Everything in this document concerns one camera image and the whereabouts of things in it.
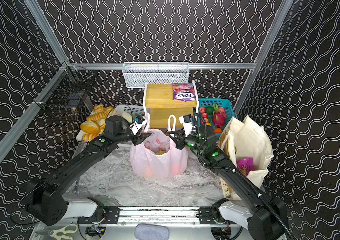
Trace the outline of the green cabbage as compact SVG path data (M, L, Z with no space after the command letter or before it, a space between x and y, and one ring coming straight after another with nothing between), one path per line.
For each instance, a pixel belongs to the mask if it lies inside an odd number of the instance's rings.
M163 155L163 154L165 154L166 153L166 151L158 151L157 153L156 153L156 155L158 156L158 155Z

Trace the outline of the pink plastic grocery bag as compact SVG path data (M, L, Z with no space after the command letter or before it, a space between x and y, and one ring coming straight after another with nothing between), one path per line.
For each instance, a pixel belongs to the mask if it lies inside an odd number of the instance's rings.
M179 150L176 144L159 129L150 127L150 114L145 113L147 120L143 128L144 133L151 136L137 146L130 148L130 163L133 171L140 177L165 179L182 174L188 163L188 151ZM163 155L156 155L158 151L166 151Z

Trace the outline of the cream canvas tote bag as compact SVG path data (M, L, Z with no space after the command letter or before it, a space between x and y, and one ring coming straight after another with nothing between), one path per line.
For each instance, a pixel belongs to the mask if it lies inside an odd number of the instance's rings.
M218 147L226 153L236 167L240 161L253 159L254 169L246 177L260 188L269 173L268 166L274 157L272 144L263 126L249 116L243 121L232 117L219 137Z

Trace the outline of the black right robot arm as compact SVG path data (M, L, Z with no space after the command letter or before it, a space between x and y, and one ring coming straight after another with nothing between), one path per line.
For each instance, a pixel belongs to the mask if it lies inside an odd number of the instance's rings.
M181 117L182 131L168 131L176 148L188 147L200 164L223 179L240 197L246 209L236 210L229 202L221 203L223 220L234 222L248 230L254 240L277 240L295 237L289 229L286 204L279 198L271 199L235 166L230 157L216 143L213 127L200 114Z

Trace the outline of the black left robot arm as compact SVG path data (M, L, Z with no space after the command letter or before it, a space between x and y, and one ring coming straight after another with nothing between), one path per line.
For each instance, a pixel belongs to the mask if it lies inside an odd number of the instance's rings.
M106 158L118 145L132 142L135 146L150 136L148 119L136 117L132 123L121 116L105 120L105 129L85 149L58 171L27 185L23 199L25 210L47 226L67 218L92 218L102 221L103 204L91 199L66 200L63 194L89 168Z

